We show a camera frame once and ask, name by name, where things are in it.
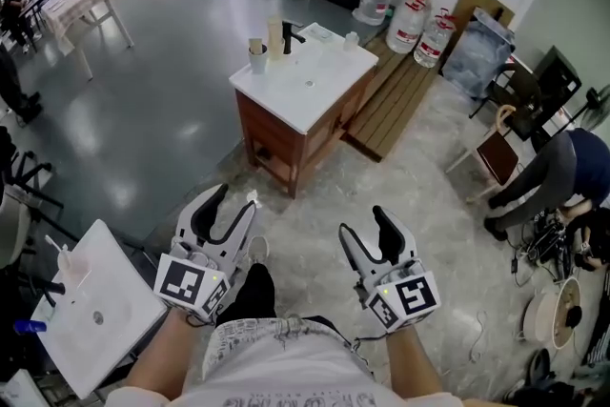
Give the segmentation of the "wooden vanity cabinet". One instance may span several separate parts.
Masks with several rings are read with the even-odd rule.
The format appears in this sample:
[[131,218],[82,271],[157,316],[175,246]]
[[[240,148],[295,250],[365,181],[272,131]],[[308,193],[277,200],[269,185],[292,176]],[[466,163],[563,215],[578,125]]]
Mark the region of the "wooden vanity cabinet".
[[291,198],[348,130],[373,80],[369,69],[305,133],[291,128],[248,96],[237,92],[248,162],[271,175]]

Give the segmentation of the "blue bottle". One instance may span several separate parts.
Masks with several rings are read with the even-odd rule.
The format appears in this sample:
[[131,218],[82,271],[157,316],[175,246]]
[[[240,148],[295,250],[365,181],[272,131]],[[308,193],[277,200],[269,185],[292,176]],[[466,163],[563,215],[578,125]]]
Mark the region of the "blue bottle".
[[47,324],[43,321],[18,319],[13,323],[13,330],[19,334],[37,334],[47,331]]

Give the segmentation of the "tall translucent tumbler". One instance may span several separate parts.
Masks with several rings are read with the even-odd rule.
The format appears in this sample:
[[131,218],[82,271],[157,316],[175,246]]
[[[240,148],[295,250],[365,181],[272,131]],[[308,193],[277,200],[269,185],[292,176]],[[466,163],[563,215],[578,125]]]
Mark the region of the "tall translucent tumbler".
[[282,34],[282,19],[275,15],[268,19],[268,58],[270,61],[278,61],[283,55],[283,34]]

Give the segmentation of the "black faucet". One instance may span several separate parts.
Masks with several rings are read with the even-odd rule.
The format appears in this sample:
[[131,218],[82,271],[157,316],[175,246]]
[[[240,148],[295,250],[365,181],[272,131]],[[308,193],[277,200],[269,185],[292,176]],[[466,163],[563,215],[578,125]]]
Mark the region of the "black faucet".
[[295,39],[301,44],[306,42],[304,36],[293,32],[293,27],[302,27],[301,24],[296,24],[291,21],[284,20],[282,22],[282,38],[283,38],[283,54],[290,55],[292,53],[292,40]]
[[28,279],[28,282],[34,290],[42,293],[57,295],[64,295],[66,293],[66,288],[63,283],[55,283],[35,276],[31,276]]

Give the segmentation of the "black office chair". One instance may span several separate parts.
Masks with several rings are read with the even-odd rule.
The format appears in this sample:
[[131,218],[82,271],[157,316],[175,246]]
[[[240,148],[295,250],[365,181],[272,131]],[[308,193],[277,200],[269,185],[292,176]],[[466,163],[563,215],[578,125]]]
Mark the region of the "black office chair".
[[40,173],[50,175],[52,164],[38,163],[34,152],[20,153],[6,127],[0,126],[0,269],[17,260],[31,241],[33,222],[44,221],[56,231],[69,235],[40,205],[50,203],[60,211],[64,205],[40,190]]

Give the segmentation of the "small black cabinet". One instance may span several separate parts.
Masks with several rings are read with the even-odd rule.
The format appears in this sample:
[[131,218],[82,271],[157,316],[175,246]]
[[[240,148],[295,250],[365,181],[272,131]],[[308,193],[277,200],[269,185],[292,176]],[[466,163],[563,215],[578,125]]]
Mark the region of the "small black cabinet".
[[542,57],[532,75],[539,90],[517,108],[509,123],[522,141],[534,134],[548,139],[555,130],[545,126],[553,123],[553,118],[581,87],[576,69],[556,46]]

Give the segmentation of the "white rectangular sink basin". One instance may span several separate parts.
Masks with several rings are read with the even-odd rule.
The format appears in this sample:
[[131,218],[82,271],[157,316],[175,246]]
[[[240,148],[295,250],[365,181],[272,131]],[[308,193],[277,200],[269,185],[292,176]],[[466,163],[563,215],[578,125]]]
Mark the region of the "white rectangular sink basin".
[[71,250],[46,241],[57,252],[68,249],[85,257],[91,267],[77,287],[58,271],[52,281],[63,283],[66,293],[41,297],[31,316],[47,324],[38,338],[73,392],[84,399],[127,357],[166,306],[104,221],[94,221]]

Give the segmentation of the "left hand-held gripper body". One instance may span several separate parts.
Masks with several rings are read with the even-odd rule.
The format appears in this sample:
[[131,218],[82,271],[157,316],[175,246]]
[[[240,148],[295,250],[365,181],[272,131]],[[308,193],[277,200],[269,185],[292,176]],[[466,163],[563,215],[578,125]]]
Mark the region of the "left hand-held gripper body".
[[212,323],[214,314],[232,288],[239,260],[239,241],[190,244],[176,236],[167,254],[160,257],[154,293],[168,305]]

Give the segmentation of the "wooden chair brown seat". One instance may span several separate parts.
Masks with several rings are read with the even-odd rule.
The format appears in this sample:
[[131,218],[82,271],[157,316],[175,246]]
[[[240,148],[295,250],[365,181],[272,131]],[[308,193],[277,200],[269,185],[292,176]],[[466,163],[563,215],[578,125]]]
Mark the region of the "wooden chair brown seat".
[[495,116],[494,124],[473,147],[467,148],[445,171],[446,174],[454,170],[470,156],[477,157],[488,172],[488,185],[480,193],[469,196],[469,204],[481,200],[489,193],[502,189],[513,176],[519,163],[519,156],[502,133],[504,121],[517,109],[512,105],[501,105]]

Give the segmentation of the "person's right forearm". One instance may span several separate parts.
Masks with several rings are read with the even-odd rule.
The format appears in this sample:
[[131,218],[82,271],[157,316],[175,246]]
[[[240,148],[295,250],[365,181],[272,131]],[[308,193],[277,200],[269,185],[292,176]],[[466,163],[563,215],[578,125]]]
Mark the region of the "person's right forearm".
[[414,326],[386,337],[392,390],[404,399],[439,394],[440,376],[426,354]]

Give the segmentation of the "person's left forearm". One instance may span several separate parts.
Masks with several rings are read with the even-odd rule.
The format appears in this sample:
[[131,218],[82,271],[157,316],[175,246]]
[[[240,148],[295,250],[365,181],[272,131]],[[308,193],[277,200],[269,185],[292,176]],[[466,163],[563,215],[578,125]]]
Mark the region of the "person's left forearm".
[[160,329],[138,357],[126,380],[127,387],[157,393],[168,400],[182,393],[194,349],[202,337],[190,315],[172,308]]

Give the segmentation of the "person's white shoe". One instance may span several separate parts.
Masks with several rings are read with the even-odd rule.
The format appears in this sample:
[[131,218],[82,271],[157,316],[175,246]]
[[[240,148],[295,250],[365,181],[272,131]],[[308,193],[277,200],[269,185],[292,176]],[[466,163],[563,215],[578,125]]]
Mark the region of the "person's white shoe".
[[269,253],[269,243],[264,236],[256,235],[250,240],[247,256],[251,265],[265,264]]

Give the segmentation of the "pink translucent cup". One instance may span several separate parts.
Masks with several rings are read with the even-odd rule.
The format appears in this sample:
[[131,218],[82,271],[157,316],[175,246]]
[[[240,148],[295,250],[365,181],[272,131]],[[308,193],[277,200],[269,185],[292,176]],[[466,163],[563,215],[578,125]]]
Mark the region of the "pink translucent cup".
[[68,249],[61,249],[58,252],[57,265],[63,279],[73,287],[79,286],[91,271],[85,257],[76,255]]

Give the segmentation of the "black round-back chair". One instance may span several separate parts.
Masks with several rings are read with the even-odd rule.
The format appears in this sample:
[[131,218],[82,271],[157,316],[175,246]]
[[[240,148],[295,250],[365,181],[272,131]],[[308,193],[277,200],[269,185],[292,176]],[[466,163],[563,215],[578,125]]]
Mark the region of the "black round-back chair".
[[538,79],[519,62],[501,65],[483,91],[477,108],[469,114],[472,119],[488,102],[498,108],[509,105],[516,110],[508,116],[509,129],[522,141],[536,130],[535,117],[541,111],[541,89]]

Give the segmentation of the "wooden slat deck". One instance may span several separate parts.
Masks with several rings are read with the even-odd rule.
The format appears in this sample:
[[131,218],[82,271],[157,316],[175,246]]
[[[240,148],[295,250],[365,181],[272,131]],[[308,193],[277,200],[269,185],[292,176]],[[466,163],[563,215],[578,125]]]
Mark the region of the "wooden slat deck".
[[375,162],[385,159],[435,82],[438,68],[392,51],[383,31],[365,49],[378,57],[373,78],[342,140]]

